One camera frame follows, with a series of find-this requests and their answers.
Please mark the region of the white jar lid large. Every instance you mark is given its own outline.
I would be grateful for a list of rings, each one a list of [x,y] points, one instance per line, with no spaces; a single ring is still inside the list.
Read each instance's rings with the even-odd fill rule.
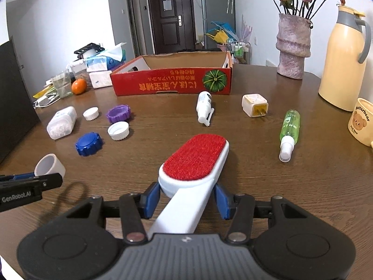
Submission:
[[[118,121],[107,129],[107,133],[114,141],[120,141],[129,136],[130,127],[126,121]]]

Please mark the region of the clear food container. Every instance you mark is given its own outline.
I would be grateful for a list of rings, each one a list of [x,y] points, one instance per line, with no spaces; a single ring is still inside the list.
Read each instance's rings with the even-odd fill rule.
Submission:
[[[90,81],[89,73],[87,72],[87,66],[85,64],[85,61],[82,59],[78,59],[74,62],[72,62],[71,71],[74,74],[74,77],[76,80],[82,78],[87,82],[87,86],[91,87],[92,83]]]

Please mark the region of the orange fruit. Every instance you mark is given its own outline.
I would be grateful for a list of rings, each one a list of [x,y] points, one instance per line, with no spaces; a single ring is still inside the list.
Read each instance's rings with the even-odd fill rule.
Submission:
[[[71,84],[71,91],[75,95],[83,94],[87,90],[87,82],[83,78],[76,79]]]

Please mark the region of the white small cup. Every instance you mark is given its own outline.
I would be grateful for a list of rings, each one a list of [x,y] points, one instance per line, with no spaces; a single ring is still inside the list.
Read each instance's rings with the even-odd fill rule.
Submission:
[[[62,178],[65,177],[66,168],[55,154],[47,154],[37,163],[34,169],[36,176],[43,176],[58,173]]]

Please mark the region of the dark brown door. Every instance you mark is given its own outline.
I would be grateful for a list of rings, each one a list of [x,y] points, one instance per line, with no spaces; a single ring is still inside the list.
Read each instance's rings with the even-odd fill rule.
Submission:
[[[195,17],[193,0],[148,0],[156,54],[193,51]]]

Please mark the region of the white plastic container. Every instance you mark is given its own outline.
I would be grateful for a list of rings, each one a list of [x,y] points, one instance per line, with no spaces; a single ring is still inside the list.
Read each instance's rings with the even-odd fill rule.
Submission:
[[[73,106],[61,109],[55,113],[47,125],[47,133],[53,140],[63,138],[73,131],[77,119],[76,109]]]

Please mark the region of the black monitor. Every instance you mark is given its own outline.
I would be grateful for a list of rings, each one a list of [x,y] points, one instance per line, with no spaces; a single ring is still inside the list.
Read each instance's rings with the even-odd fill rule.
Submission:
[[[26,90],[12,41],[1,44],[0,159],[3,161],[40,122]]]

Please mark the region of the white spray bottle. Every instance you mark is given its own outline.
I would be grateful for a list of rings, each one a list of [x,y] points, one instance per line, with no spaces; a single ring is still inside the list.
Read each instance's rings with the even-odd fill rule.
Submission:
[[[199,93],[196,112],[198,122],[205,125],[206,127],[209,127],[211,123],[211,117],[214,113],[214,108],[212,107],[212,96],[208,91]]]

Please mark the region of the grey refrigerator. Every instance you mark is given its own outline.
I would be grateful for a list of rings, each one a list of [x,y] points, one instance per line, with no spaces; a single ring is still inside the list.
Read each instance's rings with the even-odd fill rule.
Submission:
[[[228,23],[235,31],[235,3],[232,0],[202,0],[202,22],[206,49],[216,48],[216,43],[207,35],[214,34],[218,26],[213,22]]]

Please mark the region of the red cardboard box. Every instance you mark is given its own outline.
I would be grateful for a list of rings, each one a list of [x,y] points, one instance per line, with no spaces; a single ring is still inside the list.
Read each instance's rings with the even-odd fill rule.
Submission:
[[[110,74],[117,96],[160,94],[228,95],[233,61],[229,52],[196,51],[139,56]]]

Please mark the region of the blue jar lid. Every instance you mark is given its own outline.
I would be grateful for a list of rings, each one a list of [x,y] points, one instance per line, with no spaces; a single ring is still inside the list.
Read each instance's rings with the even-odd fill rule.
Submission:
[[[94,155],[102,149],[103,141],[100,135],[96,132],[90,132],[82,135],[75,144],[75,149],[78,155],[87,157]]]

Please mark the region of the cream thermos jug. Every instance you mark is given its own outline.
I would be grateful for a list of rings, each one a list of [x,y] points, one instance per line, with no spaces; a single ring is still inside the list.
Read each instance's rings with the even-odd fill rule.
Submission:
[[[338,18],[327,46],[319,95],[328,103],[351,112],[362,87],[372,32],[365,14],[338,6]]]

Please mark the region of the cream plug adapter cube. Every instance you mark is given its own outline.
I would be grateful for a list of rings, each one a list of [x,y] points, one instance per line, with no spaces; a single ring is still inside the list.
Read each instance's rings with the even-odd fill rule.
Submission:
[[[260,94],[245,94],[242,97],[242,109],[251,118],[265,116],[268,107],[268,101]]]

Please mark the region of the metal trolley with bottles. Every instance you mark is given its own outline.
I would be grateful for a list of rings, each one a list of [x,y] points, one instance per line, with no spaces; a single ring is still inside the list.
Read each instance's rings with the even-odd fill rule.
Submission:
[[[251,64],[252,48],[249,42],[227,42],[226,50],[230,52],[234,64]]]

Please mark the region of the blue tissue pack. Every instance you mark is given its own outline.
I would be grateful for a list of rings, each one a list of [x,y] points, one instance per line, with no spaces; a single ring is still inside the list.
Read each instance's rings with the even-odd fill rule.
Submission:
[[[85,60],[87,71],[110,71],[126,61],[126,42],[120,42],[110,49],[106,49]]]

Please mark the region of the green spray bottle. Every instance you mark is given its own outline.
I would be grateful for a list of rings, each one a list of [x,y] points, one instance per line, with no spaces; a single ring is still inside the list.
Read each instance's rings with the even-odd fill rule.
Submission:
[[[289,162],[291,155],[298,142],[300,132],[300,114],[291,109],[285,114],[283,125],[280,132],[280,154],[281,162]]]

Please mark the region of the pink textured vase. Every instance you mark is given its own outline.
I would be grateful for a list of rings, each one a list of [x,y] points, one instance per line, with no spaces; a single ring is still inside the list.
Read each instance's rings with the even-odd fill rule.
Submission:
[[[308,19],[290,14],[279,14],[276,49],[280,52],[278,74],[301,80],[305,58],[311,56],[311,26]]]

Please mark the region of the white jar lid small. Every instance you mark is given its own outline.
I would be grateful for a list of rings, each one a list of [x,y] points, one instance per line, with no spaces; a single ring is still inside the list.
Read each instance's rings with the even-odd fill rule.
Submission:
[[[83,117],[87,121],[93,121],[93,120],[95,120],[96,118],[99,117],[99,108],[98,107],[88,108],[87,110],[85,110],[83,112]]]

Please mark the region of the purple jar lid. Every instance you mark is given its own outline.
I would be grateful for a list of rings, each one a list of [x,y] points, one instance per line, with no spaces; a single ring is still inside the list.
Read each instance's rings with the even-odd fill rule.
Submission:
[[[131,118],[131,109],[127,104],[117,105],[106,113],[107,120],[111,123],[117,123],[119,121],[126,121]]]

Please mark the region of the cream bear mug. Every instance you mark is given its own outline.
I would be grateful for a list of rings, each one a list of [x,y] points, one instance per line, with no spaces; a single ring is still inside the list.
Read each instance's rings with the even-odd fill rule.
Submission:
[[[373,147],[373,105],[358,98],[348,122],[348,130],[360,143]]]

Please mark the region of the clear glass cup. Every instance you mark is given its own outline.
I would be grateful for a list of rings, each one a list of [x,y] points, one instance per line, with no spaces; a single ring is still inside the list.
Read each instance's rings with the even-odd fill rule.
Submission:
[[[51,81],[60,98],[63,99],[72,94],[69,70],[64,70],[52,77]]]

